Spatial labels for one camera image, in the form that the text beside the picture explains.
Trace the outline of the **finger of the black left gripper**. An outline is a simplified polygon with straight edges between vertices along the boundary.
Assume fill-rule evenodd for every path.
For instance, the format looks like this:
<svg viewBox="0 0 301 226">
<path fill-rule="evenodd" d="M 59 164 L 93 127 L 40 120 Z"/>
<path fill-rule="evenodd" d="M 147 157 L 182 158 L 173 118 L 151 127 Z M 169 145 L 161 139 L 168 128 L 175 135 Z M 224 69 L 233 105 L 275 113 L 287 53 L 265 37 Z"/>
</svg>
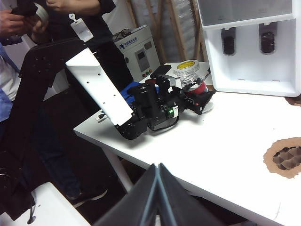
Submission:
<svg viewBox="0 0 301 226">
<path fill-rule="evenodd" d="M 201 94 L 192 93 L 188 95 L 188 109 L 192 110 L 196 114 L 202 114 L 205 106 L 209 103 L 214 94 L 215 90 L 203 92 Z"/>
</svg>

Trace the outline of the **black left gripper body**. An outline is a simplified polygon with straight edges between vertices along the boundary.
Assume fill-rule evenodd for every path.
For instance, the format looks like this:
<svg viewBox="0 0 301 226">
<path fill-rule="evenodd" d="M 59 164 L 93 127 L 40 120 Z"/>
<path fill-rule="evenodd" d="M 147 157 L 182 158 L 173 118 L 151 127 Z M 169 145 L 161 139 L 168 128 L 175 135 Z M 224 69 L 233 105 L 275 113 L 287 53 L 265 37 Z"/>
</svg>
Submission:
<svg viewBox="0 0 301 226">
<path fill-rule="evenodd" d="M 193 113 L 198 113 L 195 106 L 197 95 L 186 94 L 183 91 L 173 90 L 173 97 L 176 106 L 178 106 L 178 114 L 182 114 L 185 110 L 191 110 Z"/>
</svg>

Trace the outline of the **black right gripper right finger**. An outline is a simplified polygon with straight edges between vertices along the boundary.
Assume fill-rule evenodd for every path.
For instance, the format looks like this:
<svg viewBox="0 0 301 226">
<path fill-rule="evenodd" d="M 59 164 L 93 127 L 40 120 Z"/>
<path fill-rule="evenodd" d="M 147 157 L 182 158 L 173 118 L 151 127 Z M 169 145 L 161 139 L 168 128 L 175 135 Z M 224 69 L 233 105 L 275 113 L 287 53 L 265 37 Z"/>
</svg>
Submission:
<svg viewBox="0 0 301 226">
<path fill-rule="evenodd" d="M 164 164 L 158 165 L 158 196 L 163 226 L 224 226 L 225 224 L 181 186 Z"/>
</svg>

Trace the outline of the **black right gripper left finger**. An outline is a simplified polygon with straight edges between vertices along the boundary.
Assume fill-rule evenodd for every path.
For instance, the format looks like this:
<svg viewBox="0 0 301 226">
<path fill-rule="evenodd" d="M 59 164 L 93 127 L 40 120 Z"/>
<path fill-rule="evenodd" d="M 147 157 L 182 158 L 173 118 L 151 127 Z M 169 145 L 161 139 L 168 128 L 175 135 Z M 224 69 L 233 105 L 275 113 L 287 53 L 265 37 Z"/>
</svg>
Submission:
<svg viewBox="0 0 301 226">
<path fill-rule="evenodd" d="M 154 226 L 157 214 L 157 167 L 152 164 L 131 190 L 95 226 Z"/>
</svg>

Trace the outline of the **person's bare hand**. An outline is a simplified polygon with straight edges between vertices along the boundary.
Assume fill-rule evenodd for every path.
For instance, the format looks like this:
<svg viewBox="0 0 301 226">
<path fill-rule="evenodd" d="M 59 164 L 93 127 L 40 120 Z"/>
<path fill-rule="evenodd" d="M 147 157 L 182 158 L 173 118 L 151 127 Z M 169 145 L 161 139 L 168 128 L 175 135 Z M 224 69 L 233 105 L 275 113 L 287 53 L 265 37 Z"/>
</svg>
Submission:
<svg viewBox="0 0 301 226">
<path fill-rule="evenodd" d="M 0 37 L 10 37 L 13 35 L 24 35 L 27 28 L 24 25 L 24 16 L 15 15 L 11 10 L 5 9 L 0 11 Z"/>
<path fill-rule="evenodd" d="M 49 33 L 47 31 L 48 20 L 42 21 L 38 16 L 32 16 L 30 18 L 32 24 L 31 39 L 35 43 L 46 43 L 50 40 Z"/>
<path fill-rule="evenodd" d="M 46 0 L 46 4 L 54 11 L 66 12 L 70 9 L 71 0 Z"/>
</svg>

